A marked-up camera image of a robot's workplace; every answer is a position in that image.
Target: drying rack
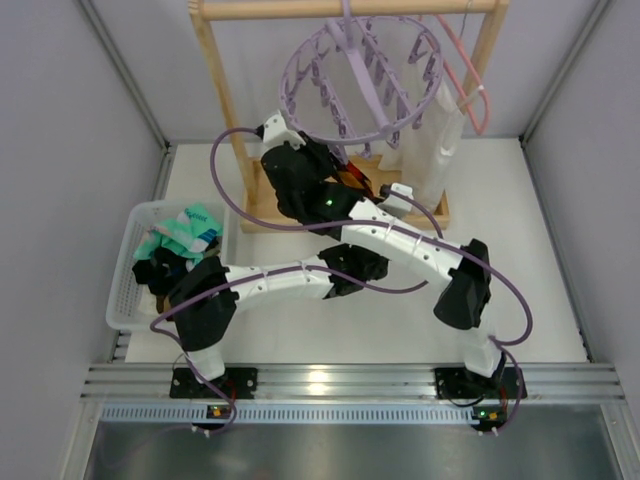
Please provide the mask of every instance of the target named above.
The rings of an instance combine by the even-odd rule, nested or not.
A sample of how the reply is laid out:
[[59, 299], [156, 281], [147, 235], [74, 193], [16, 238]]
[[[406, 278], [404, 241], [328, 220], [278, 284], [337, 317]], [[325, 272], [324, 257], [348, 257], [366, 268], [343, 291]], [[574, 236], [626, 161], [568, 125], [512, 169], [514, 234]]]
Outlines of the drying rack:
[[[351, 0], [353, 16], [374, 15], [423, 15], [423, 14], [484, 14], [484, 21], [476, 40], [471, 64], [477, 75], [467, 71], [462, 84], [461, 96], [470, 96], [480, 87], [478, 75], [482, 77], [502, 27], [509, 0]], [[227, 128], [241, 126], [233, 104], [231, 90], [224, 71], [224, 65], [211, 26], [222, 20], [326, 18], [343, 15], [340, 0], [273, 0], [241, 1], [233, 3], [208, 3], [204, 0], [189, 0], [189, 15], [200, 42], [213, 84], [215, 85]], [[264, 171], [257, 158], [247, 154], [241, 134], [231, 136], [231, 144], [236, 156], [245, 186], [244, 209], [250, 215], [263, 221], [281, 225], [294, 225], [295, 220], [284, 217], [277, 208], [277, 201]], [[378, 191], [381, 185], [400, 181], [400, 171], [378, 169], [380, 155], [371, 160], [352, 156], [351, 161], [367, 175]], [[449, 225], [449, 205], [446, 192], [434, 212], [438, 223]], [[423, 215], [410, 214], [405, 220], [420, 229], [432, 228]], [[247, 220], [242, 220], [244, 232], [273, 232]]]

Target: robotic arm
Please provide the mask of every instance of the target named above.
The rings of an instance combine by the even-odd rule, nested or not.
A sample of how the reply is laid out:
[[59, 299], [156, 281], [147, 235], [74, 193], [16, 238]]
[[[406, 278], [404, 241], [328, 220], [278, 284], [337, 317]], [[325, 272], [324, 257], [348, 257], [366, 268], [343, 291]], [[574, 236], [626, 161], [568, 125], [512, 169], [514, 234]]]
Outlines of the robotic arm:
[[[269, 148], [262, 167], [275, 190], [278, 209], [303, 225], [336, 220], [374, 220], [386, 228], [349, 224], [315, 230], [341, 242], [304, 261], [270, 267], [224, 266], [217, 257], [203, 260], [169, 295], [176, 306], [219, 285], [229, 284], [217, 296], [202, 300], [174, 315], [183, 349], [199, 372], [212, 380], [224, 374], [218, 343], [238, 312], [270, 301], [291, 298], [330, 299], [363, 288], [339, 273], [366, 283], [387, 274], [388, 261], [400, 263], [440, 292], [434, 314], [459, 331], [468, 378], [487, 388], [499, 383], [504, 354], [489, 340], [493, 334], [481, 313], [490, 299], [490, 275], [462, 255], [421, 241], [424, 233], [403, 222], [411, 205], [389, 195], [411, 195], [409, 187], [393, 184], [376, 197], [359, 171], [349, 171], [326, 145], [304, 132], [286, 129], [281, 116], [258, 129]], [[395, 230], [403, 227], [414, 238]], [[471, 240], [460, 247], [488, 263], [487, 246]]]

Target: white table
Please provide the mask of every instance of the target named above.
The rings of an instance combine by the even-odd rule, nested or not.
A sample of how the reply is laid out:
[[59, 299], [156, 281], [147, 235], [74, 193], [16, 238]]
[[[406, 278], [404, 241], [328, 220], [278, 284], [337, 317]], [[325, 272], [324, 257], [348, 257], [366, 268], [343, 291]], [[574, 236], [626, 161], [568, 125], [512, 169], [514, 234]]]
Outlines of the white table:
[[[210, 145], [178, 147], [166, 198], [218, 197], [209, 150]], [[242, 181], [230, 146], [221, 146], [219, 165], [224, 184], [239, 199]], [[464, 140], [449, 178], [451, 225], [445, 238], [487, 243], [491, 264], [516, 284], [533, 310], [533, 333], [512, 353], [521, 362], [587, 361], [518, 141]], [[334, 244], [310, 233], [238, 233], [235, 263], [287, 262]], [[391, 266], [379, 283], [399, 288], [418, 281]], [[483, 318], [495, 323], [498, 338], [519, 336], [525, 322], [518, 302], [495, 279], [492, 294]], [[364, 291], [330, 301], [273, 304], [234, 318], [222, 351], [227, 362], [460, 362], [456, 332], [432, 313], [435, 300], [435, 292], [425, 287], [410, 295]], [[136, 332], [126, 360], [172, 362], [179, 353], [162, 336]]]

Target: white plastic basket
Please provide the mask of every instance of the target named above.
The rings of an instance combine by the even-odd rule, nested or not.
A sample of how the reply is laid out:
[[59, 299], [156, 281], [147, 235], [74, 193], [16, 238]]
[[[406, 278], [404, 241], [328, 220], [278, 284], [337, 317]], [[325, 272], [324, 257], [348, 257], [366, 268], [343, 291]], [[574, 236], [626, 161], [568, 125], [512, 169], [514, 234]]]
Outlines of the white plastic basket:
[[[151, 322], [156, 318], [138, 311], [140, 297], [144, 285], [136, 283], [131, 268], [136, 262], [133, 252], [140, 244], [142, 235], [153, 224], [167, 218], [176, 218], [178, 214], [194, 203], [193, 200], [160, 200], [141, 203], [134, 207], [129, 214], [127, 227], [124, 231], [116, 269], [111, 282], [109, 302], [107, 303], [107, 323], [117, 330], [142, 331], [148, 330]], [[227, 251], [227, 208], [222, 202], [201, 202], [207, 211], [222, 224], [222, 246], [220, 257], [226, 263]]]

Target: teal cloth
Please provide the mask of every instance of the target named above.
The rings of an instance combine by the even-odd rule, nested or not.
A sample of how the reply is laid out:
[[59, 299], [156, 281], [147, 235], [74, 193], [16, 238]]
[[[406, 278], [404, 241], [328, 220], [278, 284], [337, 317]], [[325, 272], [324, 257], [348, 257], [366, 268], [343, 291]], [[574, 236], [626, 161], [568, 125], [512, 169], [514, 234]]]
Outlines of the teal cloth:
[[168, 218], [151, 227], [133, 258], [149, 260], [156, 248], [164, 247], [196, 265], [204, 258], [204, 252], [213, 239], [221, 236], [222, 225], [204, 205], [195, 203], [180, 212], [177, 218]]

